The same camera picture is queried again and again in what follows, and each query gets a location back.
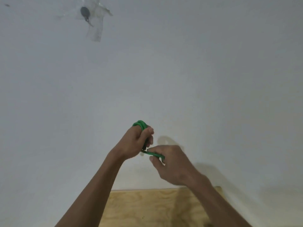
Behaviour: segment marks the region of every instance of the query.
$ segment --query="bare skin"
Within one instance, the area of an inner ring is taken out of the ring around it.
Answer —
[[[198,172],[179,146],[156,146],[148,149],[165,156],[165,165],[156,157],[150,161],[160,177],[174,185],[188,187],[199,199],[215,227],[251,227],[211,185],[210,180]]]
[[[98,227],[112,185],[123,162],[136,156],[145,140],[153,144],[154,130],[143,132],[131,127],[108,153],[103,164],[55,227]],[[209,179],[200,174],[179,146],[156,146],[149,151],[165,156],[165,165],[150,157],[162,179],[187,186],[199,199],[215,227],[251,227],[212,187]]]

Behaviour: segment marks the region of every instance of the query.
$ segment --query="coiled green cord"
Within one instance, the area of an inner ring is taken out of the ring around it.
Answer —
[[[135,122],[133,124],[133,126],[140,126],[142,131],[148,127],[147,124],[145,122],[143,122],[142,120],[139,120],[138,122]],[[165,156],[163,156],[161,154],[153,153],[153,152],[150,152],[150,151],[146,151],[147,141],[148,140],[145,141],[145,143],[144,143],[144,145],[142,147],[141,152],[145,153],[145,154],[149,154],[149,155],[155,156],[157,158],[161,158],[161,160],[163,162],[163,160],[165,159]]]

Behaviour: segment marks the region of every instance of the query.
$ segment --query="forearm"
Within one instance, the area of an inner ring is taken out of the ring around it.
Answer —
[[[112,149],[103,164],[55,227],[98,227],[109,193],[123,163]]]
[[[195,172],[187,186],[199,199],[215,227],[251,227],[214,189],[206,176]]]

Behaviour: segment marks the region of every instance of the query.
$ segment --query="hand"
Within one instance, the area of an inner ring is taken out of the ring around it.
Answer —
[[[148,149],[165,156],[164,164],[154,156],[149,157],[160,177],[174,185],[188,186],[190,178],[199,174],[185,153],[177,145],[162,145]]]
[[[140,126],[132,126],[118,142],[115,149],[119,151],[124,160],[130,159],[140,153],[146,139],[148,139],[147,147],[153,144],[153,134],[154,129],[150,126],[143,131]]]

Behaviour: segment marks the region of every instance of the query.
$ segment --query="person's right hand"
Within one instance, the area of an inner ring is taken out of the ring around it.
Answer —
[[[165,156],[164,164],[154,156],[149,157],[160,177],[174,185],[187,186],[190,178],[199,172],[178,145],[162,145],[148,151]]]

